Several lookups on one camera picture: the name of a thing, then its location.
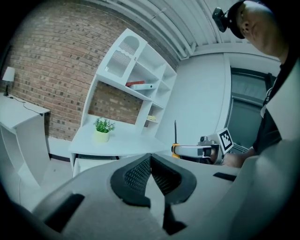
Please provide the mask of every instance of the red book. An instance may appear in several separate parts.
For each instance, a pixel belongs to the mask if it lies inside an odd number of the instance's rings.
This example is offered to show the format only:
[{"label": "red book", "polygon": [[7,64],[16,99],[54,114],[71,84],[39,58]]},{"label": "red book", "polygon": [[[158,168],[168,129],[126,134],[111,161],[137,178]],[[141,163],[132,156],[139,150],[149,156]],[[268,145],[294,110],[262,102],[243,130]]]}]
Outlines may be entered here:
[{"label": "red book", "polygon": [[136,85],[136,84],[144,84],[145,81],[137,81],[137,82],[128,82],[125,84],[126,87],[130,87],[132,85]]}]

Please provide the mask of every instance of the hand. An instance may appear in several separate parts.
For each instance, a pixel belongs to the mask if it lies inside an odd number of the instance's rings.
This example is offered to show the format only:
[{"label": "hand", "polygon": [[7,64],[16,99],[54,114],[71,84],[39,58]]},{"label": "hand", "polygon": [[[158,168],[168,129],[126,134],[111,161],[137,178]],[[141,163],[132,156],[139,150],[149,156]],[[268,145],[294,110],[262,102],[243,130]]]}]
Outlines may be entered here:
[{"label": "hand", "polygon": [[247,158],[255,155],[256,152],[253,148],[250,148],[247,152],[241,154],[226,153],[224,156],[223,165],[241,168]]},{"label": "hand", "polygon": [[245,159],[240,154],[226,153],[222,165],[241,168],[244,161]]}]

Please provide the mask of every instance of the white shelf unit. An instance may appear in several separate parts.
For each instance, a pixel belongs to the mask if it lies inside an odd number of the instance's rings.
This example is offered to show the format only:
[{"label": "white shelf unit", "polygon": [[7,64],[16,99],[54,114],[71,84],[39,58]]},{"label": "white shelf unit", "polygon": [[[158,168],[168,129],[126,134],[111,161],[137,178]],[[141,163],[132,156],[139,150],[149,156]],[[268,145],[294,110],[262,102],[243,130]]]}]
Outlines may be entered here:
[{"label": "white shelf unit", "polygon": [[[103,58],[91,83],[84,103],[81,126],[69,146],[72,169],[77,154],[133,156],[169,149],[169,146],[155,138],[155,134],[175,79],[176,72],[171,66],[144,39],[126,29]],[[102,144],[93,139],[93,123],[98,117],[88,114],[98,81],[143,100],[135,124],[112,120],[116,128],[110,133],[109,141]],[[135,81],[153,84],[153,89],[133,90],[126,86],[126,83]],[[147,120],[148,115],[155,116],[156,120]]]},{"label": "white shelf unit", "polygon": [[[90,86],[82,114],[86,122],[88,109],[98,81],[109,84],[143,100],[135,122],[135,133],[155,136],[170,98],[176,72],[144,39],[126,29],[115,41],[100,63]],[[153,89],[133,90],[126,83],[145,81]],[[156,120],[147,120],[148,115]]]}]

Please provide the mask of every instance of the desk lamp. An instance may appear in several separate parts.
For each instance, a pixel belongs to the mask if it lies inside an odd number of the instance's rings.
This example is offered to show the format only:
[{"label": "desk lamp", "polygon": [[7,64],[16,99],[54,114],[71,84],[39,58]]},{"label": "desk lamp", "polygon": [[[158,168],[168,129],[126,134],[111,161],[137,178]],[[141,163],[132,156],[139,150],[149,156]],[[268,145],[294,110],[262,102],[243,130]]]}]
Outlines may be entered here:
[{"label": "desk lamp", "polygon": [[7,67],[5,74],[2,78],[3,81],[6,81],[6,88],[5,88],[5,92],[4,92],[4,96],[8,96],[8,86],[9,84],[14,81],[15,79],[15,69],[13,67]]}]

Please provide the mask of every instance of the white furniture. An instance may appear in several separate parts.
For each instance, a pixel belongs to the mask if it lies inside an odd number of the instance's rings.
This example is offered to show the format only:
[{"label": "white furniture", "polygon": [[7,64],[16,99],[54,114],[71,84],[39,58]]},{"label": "white furniture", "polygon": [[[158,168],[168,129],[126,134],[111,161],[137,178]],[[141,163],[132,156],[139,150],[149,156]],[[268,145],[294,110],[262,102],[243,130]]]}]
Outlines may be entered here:
[{"label": "white furniture", "polygon": [[[128,156],[147,152],[160,152],[170,148],[155,138],[158,126],[165,112],[176,72],[140,36],[126,29],[115,41],[102,60],[91,83],[82,113],[81,127],[77,131],[69,151],[71,166],[76,154],[96,156]],[[98,81],[143,100],[135,124],[113,121],[116,128],[107,143],[93,139],[97,117],[88,114]],[[133,90],[128,82],[145,81],[153,84],[150,90]],[[156,120],[147,120],[148,115]]]},{"label": "white furniture", "polygon": [[12,165],[22,181],[31,186],[39,186],[50,160],[44,128],[47,112],[45,108],[0,93],[1,136]]},{"label": "white furniture", "polygon": [[82,158],[76,158],[75,164],[74,164],[74,170],[72,178],[78,175],[79,173],[82,173],[85,170],[88,170],[92,167],[97,167],[99,165],[112,163],[116,160],[96,160],[96,159],[82,159]]}]

